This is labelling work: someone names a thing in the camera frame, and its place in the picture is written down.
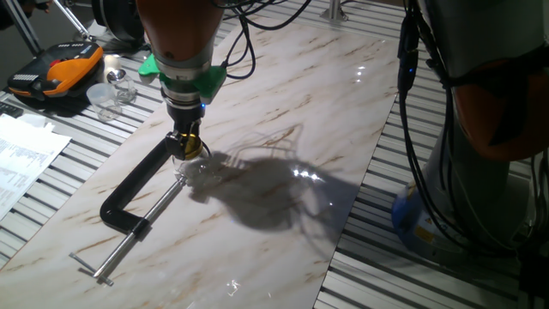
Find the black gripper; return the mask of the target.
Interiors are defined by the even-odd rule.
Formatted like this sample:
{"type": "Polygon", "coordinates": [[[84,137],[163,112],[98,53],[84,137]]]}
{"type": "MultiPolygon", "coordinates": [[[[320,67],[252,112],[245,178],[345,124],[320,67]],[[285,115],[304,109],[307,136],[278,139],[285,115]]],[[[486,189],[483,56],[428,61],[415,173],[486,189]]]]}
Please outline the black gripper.
{"type": "Polygon", "coordinates": [[[193,106],[166,106],[168,115],[173,120],[173,129],[165,137],[166,149],[170,155],[184,161],[186,154],[187,137],[190,133],[194,137],[200,136],[200,126],[205,115],[205,105],[197,103],[193,106]]]}

